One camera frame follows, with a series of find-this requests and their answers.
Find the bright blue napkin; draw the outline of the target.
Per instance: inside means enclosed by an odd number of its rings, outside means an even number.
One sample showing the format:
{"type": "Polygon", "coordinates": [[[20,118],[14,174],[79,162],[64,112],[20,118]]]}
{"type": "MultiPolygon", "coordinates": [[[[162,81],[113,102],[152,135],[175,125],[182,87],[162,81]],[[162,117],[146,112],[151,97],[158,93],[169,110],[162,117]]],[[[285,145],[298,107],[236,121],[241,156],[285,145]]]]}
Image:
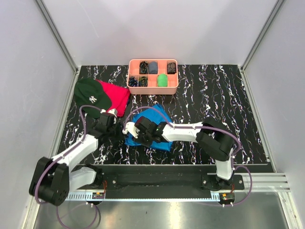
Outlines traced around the bright blue napkin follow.
{"type": "MultiPolygon", "coordinates": [[[[168,114],[165,112],[164,108],[161,105],[156,104],[153,106],[153,108],[162,113],[166,117],[166,119],[164,119],[157,111],[153,109],[146,109],[138,114],[135,114],[132,118],[132,122],[135,123],[142,116],[148,118],[150,121],[155,122],[156,124],[166,122],[166,120],[172,122],[172,119],[168,116],[168,114]]],[[[128,137],[125,139],[125,144],[127,146],[140,146],[139,143],[135,142],[132,139],[132,135],[128,135],[128,137]]],[[[172,144],[172,142],[157,143],[153,141],[153,143],[150,145],[150,148],[162,151],[170,151],[172,148],[172,144]]]]}

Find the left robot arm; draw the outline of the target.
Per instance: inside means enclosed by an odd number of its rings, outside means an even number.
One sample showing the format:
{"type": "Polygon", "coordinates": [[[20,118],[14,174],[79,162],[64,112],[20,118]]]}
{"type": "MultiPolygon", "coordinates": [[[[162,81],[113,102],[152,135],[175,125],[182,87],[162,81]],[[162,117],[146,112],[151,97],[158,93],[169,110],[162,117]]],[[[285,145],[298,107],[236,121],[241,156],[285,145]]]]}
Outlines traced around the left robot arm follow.
{"type": "Polygon", "coordinates": [[[69,192],[89,185],[93,189],[103,183],[102,170],[93,165],[75,167],[108,140],[124,139],[116,109],[102,111],[98,122],[80,141],[52,158],[38,160],[29,187],[29,194],[54,206],[61,205],[69,192]]]}

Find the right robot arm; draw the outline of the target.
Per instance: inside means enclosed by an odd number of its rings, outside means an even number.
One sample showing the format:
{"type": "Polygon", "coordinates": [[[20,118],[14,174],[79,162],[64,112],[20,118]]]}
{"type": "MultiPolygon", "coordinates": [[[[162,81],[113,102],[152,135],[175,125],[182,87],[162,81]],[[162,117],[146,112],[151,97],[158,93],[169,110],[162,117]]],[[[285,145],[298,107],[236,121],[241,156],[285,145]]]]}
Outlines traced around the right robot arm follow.
{"type": "Polygon", "coordinates": [[[156,124],[146,117],[140,117],[135,123],[128,122],[125,127],[135,142],[143,146],[152,143],[184,141],[197,143],[216,164],[216,183],[222,189],[229,188],[234,179],[232,152],[234,136],[216,128],[216,122],[206,120],[195,124],[174,124],[161,122],[156,124]]]}

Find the pink folded cloth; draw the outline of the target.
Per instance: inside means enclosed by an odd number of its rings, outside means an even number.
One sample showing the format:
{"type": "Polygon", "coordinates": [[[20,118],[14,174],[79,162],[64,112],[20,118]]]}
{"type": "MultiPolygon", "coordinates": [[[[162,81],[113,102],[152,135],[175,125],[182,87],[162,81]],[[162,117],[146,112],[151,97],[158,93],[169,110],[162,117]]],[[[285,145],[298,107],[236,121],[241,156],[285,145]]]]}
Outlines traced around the pink folded cloth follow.
{"type": "Polygon", "coordinates": [[[116,109],[117,116],[123,117],[129,103],[130,90],[101,80],[97,81],[102,85],[104,92],[112,102],[110,109],[116,109]]]}

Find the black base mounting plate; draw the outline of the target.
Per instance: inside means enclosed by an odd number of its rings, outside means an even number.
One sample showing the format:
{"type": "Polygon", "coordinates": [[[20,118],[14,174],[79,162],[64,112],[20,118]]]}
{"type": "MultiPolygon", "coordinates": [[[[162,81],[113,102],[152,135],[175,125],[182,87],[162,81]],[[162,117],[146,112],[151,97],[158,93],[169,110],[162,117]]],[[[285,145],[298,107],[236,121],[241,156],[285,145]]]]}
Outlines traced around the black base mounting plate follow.
{"type": "Polygon", "coordinates": [[[216,177],[214,165],[98,165],[98,184],[82,189],[102,189],[106,181],[107,199],[201,199],[212,191],[244,190],[241,175],[229,181],[216,177]]]}

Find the dark green baseball cap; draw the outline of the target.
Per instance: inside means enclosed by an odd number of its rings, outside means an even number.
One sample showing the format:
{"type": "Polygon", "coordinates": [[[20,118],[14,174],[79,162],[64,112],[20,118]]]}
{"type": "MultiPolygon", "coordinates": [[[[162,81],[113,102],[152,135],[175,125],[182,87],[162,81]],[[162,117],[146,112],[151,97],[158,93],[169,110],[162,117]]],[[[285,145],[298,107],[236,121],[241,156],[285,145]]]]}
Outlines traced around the dark green baseball cap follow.
{"type": "Polygon", "coordinates": [[[91,78],[83,78],[76,82],[74,99],[79,107],[91,105],[108,110],[112,106],[112,101],[104,91],[101,83],[91,78]]]}

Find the yellow floral rolled cloth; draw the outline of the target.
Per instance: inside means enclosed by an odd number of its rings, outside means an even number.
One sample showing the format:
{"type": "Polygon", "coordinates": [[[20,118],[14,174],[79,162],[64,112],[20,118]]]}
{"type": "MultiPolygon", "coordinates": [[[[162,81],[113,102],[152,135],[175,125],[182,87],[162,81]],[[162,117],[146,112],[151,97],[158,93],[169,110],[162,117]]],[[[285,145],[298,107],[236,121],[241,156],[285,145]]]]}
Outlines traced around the yellow floral rolled cloth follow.
{"type": "Polygon", "coordinates": [[[140,76],[138,80],[139,87],[147,87],[148,86],[148,77],[140,76]]]}

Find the navy striped rolled cloth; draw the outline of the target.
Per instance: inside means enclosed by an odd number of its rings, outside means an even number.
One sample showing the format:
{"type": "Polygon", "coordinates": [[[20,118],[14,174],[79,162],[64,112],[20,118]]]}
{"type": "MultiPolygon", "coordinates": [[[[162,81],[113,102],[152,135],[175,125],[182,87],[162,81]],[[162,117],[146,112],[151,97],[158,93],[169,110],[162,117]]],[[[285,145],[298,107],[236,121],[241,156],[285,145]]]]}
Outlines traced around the navy striped rolled cloth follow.
{"type": "Polygon", "coordinates": [[[129,78],[129,81],[128,81],[128,86],[129,87],[138,87],[138,80],[132,76],[129,78]]]}

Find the green rolled cloth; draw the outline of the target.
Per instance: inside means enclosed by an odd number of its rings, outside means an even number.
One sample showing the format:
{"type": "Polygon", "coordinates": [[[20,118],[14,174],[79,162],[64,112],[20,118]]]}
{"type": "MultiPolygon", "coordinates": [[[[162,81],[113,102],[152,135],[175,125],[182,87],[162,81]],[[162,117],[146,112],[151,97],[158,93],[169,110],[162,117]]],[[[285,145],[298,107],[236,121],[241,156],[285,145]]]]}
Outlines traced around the green rolled cloth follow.
{"type": "Polygon", "coordinates": [[[166,74],[162,73],[157,77],[157,86],[158,87],[167,87],[168,86],[168,77],[166,74]]]}

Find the pink divided organizer box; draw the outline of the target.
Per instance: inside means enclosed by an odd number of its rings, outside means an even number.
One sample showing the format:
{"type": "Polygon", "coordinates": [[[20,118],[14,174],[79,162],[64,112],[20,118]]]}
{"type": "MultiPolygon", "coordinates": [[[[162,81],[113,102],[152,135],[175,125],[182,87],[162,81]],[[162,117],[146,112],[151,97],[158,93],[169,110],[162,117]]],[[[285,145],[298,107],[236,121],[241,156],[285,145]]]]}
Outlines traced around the pink divided organizer box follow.
{"type": "Polygon", "coordinates": [[[128,75],[126,77],[126,85],[133,95],[174,95],[179,85],[178,63],[175,59],[132,59],[129,61],[128,75]],[[158,72],[152,74],[147,70],[146,74],[140,73],[140,63],[147,62],[148,64],[156,62],[158,72]],[[175,72],[168,73],[168,65],[175,64],[175,72]],[[165,74],[167,76],[167,86],[158,86],[158,76],[165,74]],[[137,82],[141,77],[147,79],[146,86],[130,86],[130,79],[134,78],[137,82]]]}

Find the grey rolled cloth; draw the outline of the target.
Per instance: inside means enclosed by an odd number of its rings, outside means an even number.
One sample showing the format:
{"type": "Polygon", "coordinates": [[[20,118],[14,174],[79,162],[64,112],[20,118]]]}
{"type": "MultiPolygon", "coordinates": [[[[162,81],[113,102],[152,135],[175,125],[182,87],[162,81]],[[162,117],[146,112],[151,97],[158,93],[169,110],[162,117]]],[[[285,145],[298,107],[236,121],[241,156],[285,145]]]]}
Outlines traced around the grey rolled cloth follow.
{"type": "Polygon", "coordinates": [[[156,61],[152,61],[148,65],[149,74],[157,74],[158,73],[158,63],[156,61]]]}

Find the dark floral rolled cloth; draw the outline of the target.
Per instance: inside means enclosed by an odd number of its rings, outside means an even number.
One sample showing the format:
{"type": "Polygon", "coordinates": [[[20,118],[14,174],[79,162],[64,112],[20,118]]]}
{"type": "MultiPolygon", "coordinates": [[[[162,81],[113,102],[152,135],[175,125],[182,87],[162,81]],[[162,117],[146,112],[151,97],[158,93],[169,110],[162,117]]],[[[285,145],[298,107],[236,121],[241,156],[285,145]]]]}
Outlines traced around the dark floral rolled cloth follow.
{"type": "Polygon", "coordinates": [[[139,64],[139,74],[148,74],[148,65],[147,61],[141,61],[139,64]]]}

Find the brown patterned rolled cloth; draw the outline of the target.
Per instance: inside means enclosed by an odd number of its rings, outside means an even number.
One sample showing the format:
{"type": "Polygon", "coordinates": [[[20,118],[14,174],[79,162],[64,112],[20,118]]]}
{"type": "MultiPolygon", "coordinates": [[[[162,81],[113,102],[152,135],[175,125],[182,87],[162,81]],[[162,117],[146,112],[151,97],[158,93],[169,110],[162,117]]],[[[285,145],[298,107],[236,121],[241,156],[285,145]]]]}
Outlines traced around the brown patterned rolled cloth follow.
{"type": "Polygon", "coordinates": [[[175,74],[177,72],[177,66],[175,62],[168,62],[167,63],[167,73],[168,74],[175,74]]]}

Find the aluminium frame rail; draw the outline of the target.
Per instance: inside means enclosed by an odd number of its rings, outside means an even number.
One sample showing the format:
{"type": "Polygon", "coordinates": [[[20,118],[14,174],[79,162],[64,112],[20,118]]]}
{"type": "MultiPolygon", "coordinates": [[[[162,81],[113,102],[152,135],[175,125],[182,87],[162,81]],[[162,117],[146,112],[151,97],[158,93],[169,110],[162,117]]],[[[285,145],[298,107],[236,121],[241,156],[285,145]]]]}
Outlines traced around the aluminium frame rail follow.
{"type": "Polygon", "coordinates": [[[70,68],[72,69],[73,72],[77,72],[78,66],[76,65],[75,61],[73,60],[70,52],[68,51],[67,46],[64,43],[64,40],[62,39],[55,22],[53,21],[50,12],[48,11],[45,3],[43,0],[34,0],[36,3],[39,11],[41,12],[48,28],[50,29],[57,45],[59,46],[62,54],[64,55],[66,61],[68,62],[70,68]]]}

